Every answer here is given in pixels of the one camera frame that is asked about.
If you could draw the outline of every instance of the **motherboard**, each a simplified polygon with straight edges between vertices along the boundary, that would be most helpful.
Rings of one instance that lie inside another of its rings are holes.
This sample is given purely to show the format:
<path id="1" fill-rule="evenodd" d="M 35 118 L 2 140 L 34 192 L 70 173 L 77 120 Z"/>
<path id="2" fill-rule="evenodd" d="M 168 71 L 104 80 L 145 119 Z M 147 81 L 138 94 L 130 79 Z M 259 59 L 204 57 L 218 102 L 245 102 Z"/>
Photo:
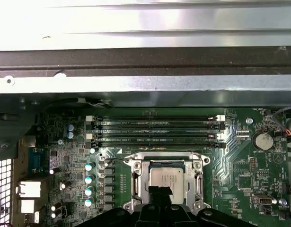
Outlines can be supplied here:
<path id="1" fill-rule="evenodd" d="M 60 110 L 40 117 L 29 173 L 48 173 L 47 226 L 148 203 L 172 189 L 195 215 L 214 208 L 259 227 L 289 226 L 287 136 L 266 108 Z M 285 124 L 285 115 L 278 119 Z"/>

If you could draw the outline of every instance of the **cpu socket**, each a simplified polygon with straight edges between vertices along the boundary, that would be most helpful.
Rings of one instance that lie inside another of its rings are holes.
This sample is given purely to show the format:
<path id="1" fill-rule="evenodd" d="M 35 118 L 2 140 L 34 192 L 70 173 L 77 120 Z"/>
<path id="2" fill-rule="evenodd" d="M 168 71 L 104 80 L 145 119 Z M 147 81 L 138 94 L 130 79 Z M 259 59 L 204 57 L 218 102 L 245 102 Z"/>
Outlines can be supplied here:
<path id="1" fill-rule="evenodd" d="M 123 208 L 133 212 L 149 203 L 149 186 L 170 187 L 172 204 L 186 205 L 197 214 L 210 205 L 203 201 L 203 167 L 210 158 L 194 152 L 140 152 L 124 158 L 131 167 L 132 199 Z"/>

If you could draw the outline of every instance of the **perforated metal mesh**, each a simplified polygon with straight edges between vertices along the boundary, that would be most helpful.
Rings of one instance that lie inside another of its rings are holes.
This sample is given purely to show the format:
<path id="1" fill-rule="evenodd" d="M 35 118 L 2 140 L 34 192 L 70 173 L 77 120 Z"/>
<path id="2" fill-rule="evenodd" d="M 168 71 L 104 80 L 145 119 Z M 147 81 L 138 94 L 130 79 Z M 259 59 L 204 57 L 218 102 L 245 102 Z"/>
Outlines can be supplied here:
<path id="1" fill-rule="evenodd" d="M 12 160 L 0 161 L 0 224 L 10 223 Z"/>

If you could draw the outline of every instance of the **electrolytic capacitor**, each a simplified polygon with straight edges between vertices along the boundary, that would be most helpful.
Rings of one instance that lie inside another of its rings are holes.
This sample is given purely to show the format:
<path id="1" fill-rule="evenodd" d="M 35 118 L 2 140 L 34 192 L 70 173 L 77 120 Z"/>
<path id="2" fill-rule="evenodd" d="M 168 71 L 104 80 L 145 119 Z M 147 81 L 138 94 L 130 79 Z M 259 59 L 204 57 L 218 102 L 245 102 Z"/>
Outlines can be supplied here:
<path id="1" fill-rule="evenodd" d="M 85 183 L 90 184 L 90 183 L 93 182 L 94 179 L 95 179 L 95 176 L 94 176 L 94 175 L 88 175 L 88 176 L 85 178 Z"/>
<path id="2" fill-rule="evenodd" d="M 51 206 L 51 211 L 55 211 L 61 207 L 61 203 L 57 202 L 53 206 Z"/>
<path id="3" fill-rule="evenodd" d="M 86 171 L 91 171 L 94 167 L 95 167 L 95 163 L 93 163 L 93 162 L 88 162 L 85 165 Z"/>
<path id="4" fill-rule="evenodd" d="M 93 197 L 88 197 L 87 200 L 85 200 L 84 205 L 86 207 L 90 207 L 94 203 L 94 198 Z"/>
<path id="5" fill-rule="evenodd" d="M 287 201 L 286 199 L 279 199 L 279 204 L 283 207 L 287 206 Z"/>
<path id="6" fill-rule="evenodd" d="M 68 131 L 74 131 L 75 130 L 75 126 L 72 125 L 72 124 L 69 124 L 66 128 L 67 128 Z"/>
<path id="7" fill-rule="evenodd" d="M 73 138 L 74 138 L 74 133 L 72 133 L 72 132 L 70 131 L 70 132 L 68 132 L 68 134 L 66 135 L 66 137 L 67 137 L 68 139 L 73 139 Z"/>
<path id="8" fill-rule="evenodd" d="M 91 149 L 89 150 L 89 153 L 90 153 L 90 154 L 94 154 L 95 152 L 96 152 L 96 150 L 93 149 L 93 148 L 91 148 Z"/>
<path id="9" fill-rule="evenodd" d="M 71 186 L 71 181 L 67 181 L 61 184 L 62 189 L 66 189 L 67 187 Z"/>
<path id="10" fill-rule="evenodd" d="M 62 139 L 60 139 L 60 140 L 57 141 L 57 143 L 58 143 L 59 145 L 63 145 L 63 144 L 64 144 L 64 141 L 63 141 Z"/>
<path id="11" fill-rule="evenodd" d="M 61 209 L 57 209 L 56 211 L 54 211 L 52 214 L 51 214 L 51 217 L 52 218 L 56 218 L 58 215 L 61 214 Z"/>
<path id="12" fill-rule="evenodd" d="M 60 172 L 60 168 L 50 169 L 50 174 L 51 175 L 56 174 L 56 173 L 59 173 L 59 172 Z"/>
<path id="13" fill-rule="evenodd" d="M 93 186 L 90 186 L 88 187 L 86 190 L 85 190 L 85 195 L 86 196 L 91 196 L 93 193 L 94 193 L 95 189 Z"/>

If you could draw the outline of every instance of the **red wire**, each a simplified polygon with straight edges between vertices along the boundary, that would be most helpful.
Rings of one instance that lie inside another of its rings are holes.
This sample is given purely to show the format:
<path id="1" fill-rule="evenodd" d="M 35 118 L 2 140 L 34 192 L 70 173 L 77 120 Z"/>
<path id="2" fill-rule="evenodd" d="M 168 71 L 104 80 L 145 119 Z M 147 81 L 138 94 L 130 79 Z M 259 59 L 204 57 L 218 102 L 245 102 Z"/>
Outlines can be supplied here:
<path id="1" fill-rule="evenodd" d="M 291 136 L 291 131 L 290 131 L 290 130 L 286 129 L 285 132 L 286 132 L 286 134 L 287 134 L 288 136 Z"/>

